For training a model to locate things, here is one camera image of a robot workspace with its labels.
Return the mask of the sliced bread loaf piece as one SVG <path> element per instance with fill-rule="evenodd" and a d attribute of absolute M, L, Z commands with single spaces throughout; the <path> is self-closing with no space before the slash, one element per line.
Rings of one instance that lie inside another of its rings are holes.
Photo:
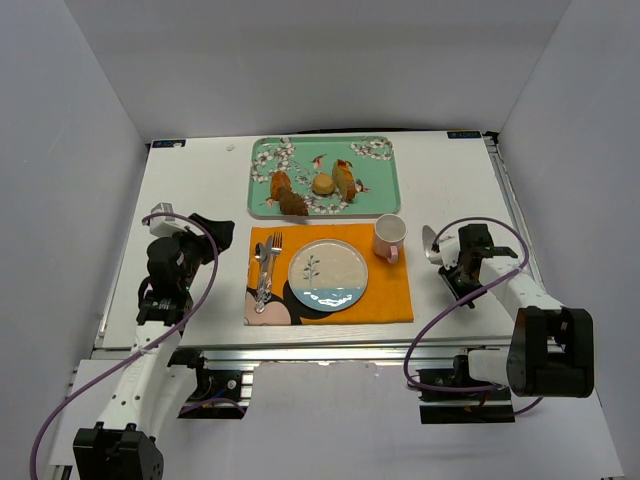
<path fill-rule="evenodd" d="M 342 199 L 350 203 L 357 194 L 350 164 L 345 160 L 337 159 L 332 168 L 332 178 Z"/>

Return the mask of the metal cake server wooden handle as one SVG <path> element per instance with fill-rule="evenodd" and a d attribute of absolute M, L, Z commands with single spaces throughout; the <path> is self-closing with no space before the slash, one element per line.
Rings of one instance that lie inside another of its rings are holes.
<path fill-rule="evenodd" d="M 431 247 L 433 245 L 436 245 L 438 243 L 438 240 L 436 239 L 436 232 L 431 227 L 429 227 L 428 225 L 425 225 L 425 226 L 422 227 L 422 242 L 423 242 L 425 256 L 426 256 L 427 260 L 429 261 Z M 461 263 L 461 250 L 460 250 L 460 255 L 459 255 L 458 261 L 459 261 L 458 265 L 462 265 L 462 263 Z"/>

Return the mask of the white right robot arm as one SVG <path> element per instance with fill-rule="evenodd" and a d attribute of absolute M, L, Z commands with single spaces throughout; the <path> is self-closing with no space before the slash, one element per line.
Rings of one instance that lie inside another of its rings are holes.
<path fill-rule="evenodd" d="M 519 397 L 586 398 L 594 389 L 593 319 L 556 300 L 525 272 L 508 246 L 497 246 L 484 223 L 451 238 L 428 240 L 429 261 L 454 298 L 492 294 L 514 321 L 509 348 L 476 348 L 456 358 L 455 378 L 509 388 Z"/>

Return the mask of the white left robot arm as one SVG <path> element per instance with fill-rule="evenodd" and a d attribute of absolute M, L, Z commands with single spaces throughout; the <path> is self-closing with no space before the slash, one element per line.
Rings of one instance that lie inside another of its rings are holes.
<path fill-rule="evenodd" d="M 82 479 L 160 479 L 164 456 L 157 440 L 199 386 L 198 356 L 176 351 L 191 315 L 201 306 L 191 286 L 200 267 L 216 266 L 232 244 L 235 224 L 198 214 L 155 211 L 144 219 L 154 239 L 138 290 L 130 356 L 112 372 L 120 379 L 94 426 L 81 428 L 73 454 Z"/>

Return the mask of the silver spoon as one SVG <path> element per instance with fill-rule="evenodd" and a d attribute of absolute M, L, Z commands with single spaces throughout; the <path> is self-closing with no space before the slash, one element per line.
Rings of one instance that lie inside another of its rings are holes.
<path fill-rule="evenodd" d="M 266 247 L 262 242 L 258 242 L 255 245 L 254 257 L 257 260 L 258 267 L 258 281 L 256 286 L 256 304 L 254 306 L 254 310 L 256 313 L 260 314 L 264 310 L 264 300 L 263 300 L 263 289 L 264 289 L 264 279 L 263 279 L 263 267 L 267 261 L 267 252 Z"/>

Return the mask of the silver fork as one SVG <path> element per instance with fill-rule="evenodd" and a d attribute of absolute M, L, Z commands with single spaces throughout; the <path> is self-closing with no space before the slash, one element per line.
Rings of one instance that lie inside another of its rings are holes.
<path fill-rule="evenodd" d="M 273 274 L 275 270 L 275 264 L 282 253 L 283 247 L 283 232 L 276 231 L 271 238 L 271 242 L 269 243 L 269 261 L 267 267 L 267 274 L 265 279 L 265 289 L 268 294 L 271 294 L 272 284 L 273 284 Z"/>

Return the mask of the pink ceramic mug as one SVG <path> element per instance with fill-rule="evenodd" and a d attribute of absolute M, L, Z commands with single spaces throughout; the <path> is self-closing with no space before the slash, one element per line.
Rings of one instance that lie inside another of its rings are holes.
<path fill-rule="evenodd" d="M 374 223 L 374 253 L 389 264 L 395 264 L 399 260 L 406 235 L 407 226 L 402 218 L 395 214 L 381 215 Z"/>

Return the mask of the left blue table label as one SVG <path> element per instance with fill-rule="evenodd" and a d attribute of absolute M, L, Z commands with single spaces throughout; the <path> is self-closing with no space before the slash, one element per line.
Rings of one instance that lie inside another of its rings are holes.
<path fill-rule="evenodd" d="M 185 145 L 186 145 L 185 139 L 162 139 L 162 140 L 154 140 L 151 143 L 151 147 L 153 149 L 184 148 Z"/>

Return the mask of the blue table label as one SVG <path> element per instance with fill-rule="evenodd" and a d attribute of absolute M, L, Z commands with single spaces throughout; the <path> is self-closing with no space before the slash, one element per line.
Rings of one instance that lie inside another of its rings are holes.
<path fill-rule="evenodd" d="M 153 149 L 184 148 L 185 145 L 186 145 L 185 139 L 162 139 L 162 140 L 154 140 L 151 143 L 151 147 Z"/>
<path fill-rule="evenodd" d="M 482 139 L 483 135 L 477 130 L 457 130 L 457 131 L 447 131 L 447 137 L 449 139 Z"/>

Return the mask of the dark brown chocolate pastry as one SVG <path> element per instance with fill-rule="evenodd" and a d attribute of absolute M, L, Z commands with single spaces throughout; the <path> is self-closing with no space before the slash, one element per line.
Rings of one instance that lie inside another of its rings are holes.
<path fill-rule="evenodd" d="M 283 215 L 308 216 L 308 208 L 304 198 L 299 194 L 281 187 L 279 189 L 279 209 Z"/>

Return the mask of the green floral serving tray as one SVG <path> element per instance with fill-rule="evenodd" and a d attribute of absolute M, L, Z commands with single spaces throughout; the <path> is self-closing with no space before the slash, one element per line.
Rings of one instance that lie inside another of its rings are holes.
<path fill-rule="evenodd" d="M 383 135 L 260 138 L 251 154 L 249 212 L 281 216 L 283 188 L 310 216 L 378 216 L 401 206 L 393 144 Z"/>

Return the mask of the blue white ceramic plate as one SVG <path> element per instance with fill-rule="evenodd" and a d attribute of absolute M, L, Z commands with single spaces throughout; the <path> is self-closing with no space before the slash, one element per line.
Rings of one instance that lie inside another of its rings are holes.
<path fill-rule="evenodd" d="M 319 312 L 334 313 L 357 303 L 368 285 L 368 267 L 352 245 L 337 239 L 312 241 L 292 257 L 288 284 L 294 297 Z"/>

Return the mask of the round yellow muffin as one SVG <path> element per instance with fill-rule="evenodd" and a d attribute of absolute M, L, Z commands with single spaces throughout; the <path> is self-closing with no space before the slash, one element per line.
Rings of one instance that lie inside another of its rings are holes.
<path fill-rule="evenodd" d="M 331 195 L 335 190 L 335 182 L 330 175 L 318 173 L 312 181 L 312 190 L 316 195 Z"/>

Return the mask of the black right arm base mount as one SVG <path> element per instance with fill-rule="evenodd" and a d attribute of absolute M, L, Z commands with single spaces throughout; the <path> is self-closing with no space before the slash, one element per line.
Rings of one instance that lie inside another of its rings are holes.
<path fill-rule="evenodd" d="M 423 425 L 514 423 L 511 393 L 507 389 L 478 393 L 435 392 L 407 387 L 418 393 Z"/>

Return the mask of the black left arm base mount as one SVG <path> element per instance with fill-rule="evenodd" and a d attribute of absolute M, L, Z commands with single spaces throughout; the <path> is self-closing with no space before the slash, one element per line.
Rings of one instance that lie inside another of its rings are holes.
<path fill-rule="evenodd" d="M 244 417 L 248 409 L 252 374 L 239 366 L 208 359 L 201 351 L 182 349 L 169 366 L 188 367 L 196 378 L 195 390 L 182 407 L 179 419 L 222 420 Z"/>

